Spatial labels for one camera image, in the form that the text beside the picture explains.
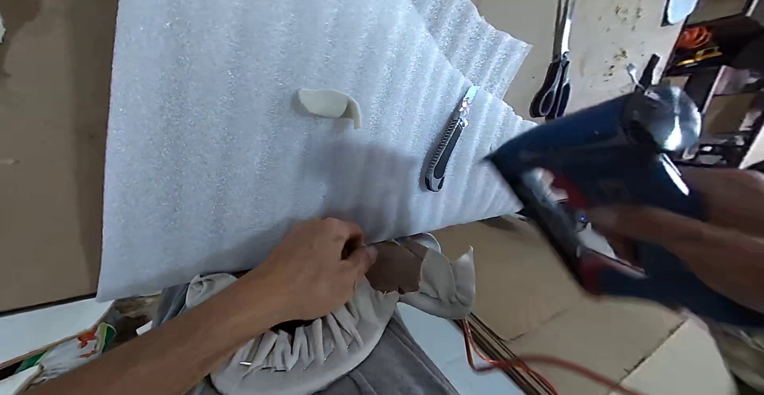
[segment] power cord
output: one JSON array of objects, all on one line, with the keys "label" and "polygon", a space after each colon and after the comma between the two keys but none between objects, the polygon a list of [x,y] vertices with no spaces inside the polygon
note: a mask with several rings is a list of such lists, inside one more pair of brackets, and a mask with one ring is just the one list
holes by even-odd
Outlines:
[{"label": "power cord", "polygon": [[[530,367],[528,367],[527,363],[538,362],[541,364],[554,365],[559,368],[564,368],[568,371],[573,371],[574,373],[580,374],[581,376],[584,376],[590,380],[593,380],[599,384],[602,384],[608,387],[610,390],[615,390],[616,392],[625,393],[625,395],[643,395],[642,393],[639,393],[639,392],[636,392],[635,390],[631,390],[627,387],[624,387],[620,383],[616,382],[615,380],[609,377],[605,377],[604,375],[599,374],[595,371],[591,371],[589,368],[581,366],[575,362],[566,361],[565,359],[560,359],[555,356],[550,356],[547,354],[521,354],[520,356],[516,356],[515,358],[502,360],[502,361],[490,359],[484,354],[482,354],[480,349],[478,349],[477,345],[475,344],[475,341],[472,338],[472,330],[470,329],[470,323],[467,322],[466,319],[462,319],[462,327],[464,329],[464,348],[467,350],[467,362],[470,364],[470,367],[474,371],[477,371],[478,373],[494,370],[497,368],[501,370],[519,368],[522,371],[525,371],[526,373],[528,373],[529,375],[535,377],[536,380],[540,382],[541,386],[543,386],[549,393],[551,393],[552,395],[559,395],[559,392],[555,389],[554,386],[552,386],[549,380],[543,377],[538,371],[535,371],[531,369]],[[477,353],[477,356],[479,356],[483,361],[488,362],[488,365],[484,365],[481,367],[476,366],[472,358],[472,350],[474,350],[475,353]]]}]

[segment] utility knife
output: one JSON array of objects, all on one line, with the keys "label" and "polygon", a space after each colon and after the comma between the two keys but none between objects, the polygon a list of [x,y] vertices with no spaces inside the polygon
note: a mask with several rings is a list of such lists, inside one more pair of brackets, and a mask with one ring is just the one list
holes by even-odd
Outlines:
[{"label": "utility knife", "polygon": [[425,173],[425,186],[434,193],[443,188],[445,166],[454,151],[456,140],[459,140],[462,130],[468,125],[467,116],[470,114],[470,105],[478,93],[478,89],[480,86],[470,86],[462,98],[462,103],[454,109],[448,118],[448,126],[445,128],[445,133],[440,139],[438,148],[435,149],[435,155]]}]

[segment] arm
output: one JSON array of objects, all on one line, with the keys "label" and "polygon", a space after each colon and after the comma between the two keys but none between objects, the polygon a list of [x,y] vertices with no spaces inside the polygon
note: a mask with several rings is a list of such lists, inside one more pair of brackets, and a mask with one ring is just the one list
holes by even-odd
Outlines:
[{"label": "arm", "polygon": [[[347,302],[376,258],[362,244],[356,224],[298,224],[259,267],[209,300],[29,393],[184,393],[271,326],[314,319]],[[351,250],[346,259],[343,248]]]}]

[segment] black handle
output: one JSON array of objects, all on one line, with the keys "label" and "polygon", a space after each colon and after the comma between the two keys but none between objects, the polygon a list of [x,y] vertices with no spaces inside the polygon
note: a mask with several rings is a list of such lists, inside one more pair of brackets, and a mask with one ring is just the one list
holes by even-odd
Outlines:
[{"label": "black handle", "polygon": [[552,112],[557,99],[557,88],[560,84],[561,61],[554,61],[546,69],[546,77],[541,89],[530,103],[531,117],[544,117]]},{"label": "black handle", "polygon": [[546,119],[548,121],[563,116],[565,114],[565,110],[568,108],[568,101],[571,97],[571,83],[570,79],[568,79],[568,67],[570,65],[571,62],[568,60],[568,56],[564,55],[560,60],[560,78],[555,95],[555,104],[546,115]]},{"label": "black handle", "polygon": [[448,127],[446,127],[445,134],[440,140],[438,149],[435,150],[435,155],[433,160],[430,161],[430,166],[425,175],[425,186],[434,193],[443,187],[445,166],[451,158],[451,153],[454,151],[454,146],[456,146],[456,140],[459,139],[460,135],[462,135],[462,123],[458,118],[454,118],[448,124]]}]

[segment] metal blade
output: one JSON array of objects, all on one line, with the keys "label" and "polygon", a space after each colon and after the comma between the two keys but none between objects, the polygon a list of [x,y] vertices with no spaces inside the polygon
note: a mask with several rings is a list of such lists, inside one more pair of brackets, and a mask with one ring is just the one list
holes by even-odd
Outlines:
[{"label": "metal blade", "polygon": [[462,107],[472,104],[472,100],[478,94],[478,90],[480,90],[480,86],[470,86],[467,93],[464,94],[464,98],[462,98]]},{"label": "metal blade", "polygon": [[571,21],[573,19],[573,7],[575,0],[565,0],[565,9],[562,15],[562,35],[560,36],[560,54],[570,52]]}]

